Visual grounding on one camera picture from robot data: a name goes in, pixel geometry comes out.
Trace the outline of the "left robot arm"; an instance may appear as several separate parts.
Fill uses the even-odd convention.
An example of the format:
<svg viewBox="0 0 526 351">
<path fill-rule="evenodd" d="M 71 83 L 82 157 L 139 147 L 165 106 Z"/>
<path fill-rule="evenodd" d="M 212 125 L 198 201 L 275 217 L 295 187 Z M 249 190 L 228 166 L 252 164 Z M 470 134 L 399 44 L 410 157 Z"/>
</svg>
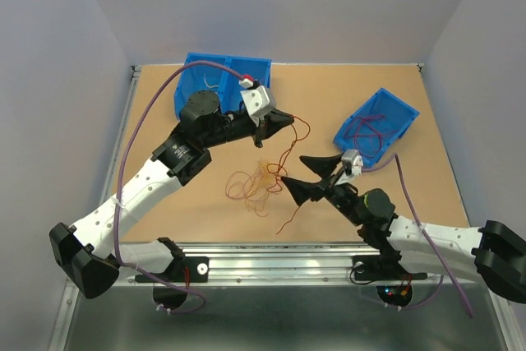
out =
<svg viewBox="0 0 526 351">
<path fill-rule="evenodd" d="M 203 170 L 211 161 L 210 148 L 246 137 L 261 147 L 294 122 L 276 109 L 264 86 L 243 91 L 242 100 L 243 108 L 222 113 L 215 92 L 191 94 L 167 140 L 119 193 L 74 224 L 51 229 L 55 261 L 86 298 L 97 298 L 119 277 L 141 273 L 173 280 L 182 273 L 184 253 L 169 238 L 134 247 L 118 246 L 118 238 Z"/>
</svg>

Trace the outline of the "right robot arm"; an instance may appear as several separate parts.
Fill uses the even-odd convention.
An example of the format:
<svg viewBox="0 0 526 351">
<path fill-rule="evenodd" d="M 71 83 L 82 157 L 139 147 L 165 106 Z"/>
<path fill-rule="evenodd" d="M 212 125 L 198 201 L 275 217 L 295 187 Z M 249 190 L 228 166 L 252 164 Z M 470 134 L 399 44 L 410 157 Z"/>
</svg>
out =
<svg viewBox="0 0 526 351">
<path fill-rule="evenodd" d="M 488 220 L 461 228 L 398 215 L 382 189 L 359 193 L 352 184 L 368 170 L 356 150 L 331 157 L 303 155 L 300 160 L 319 181 L 282 177 L 282 183 L 298 206 L 325 199 L 358 227 L 359 237 L 379 252 L 372 264 L 362 265 L 367 279 L 444 275 L 453 284 L 461 279 L 483 282 L 500 297 L 525 302 L 525 241 L 505 224 Z"/>
</svg>

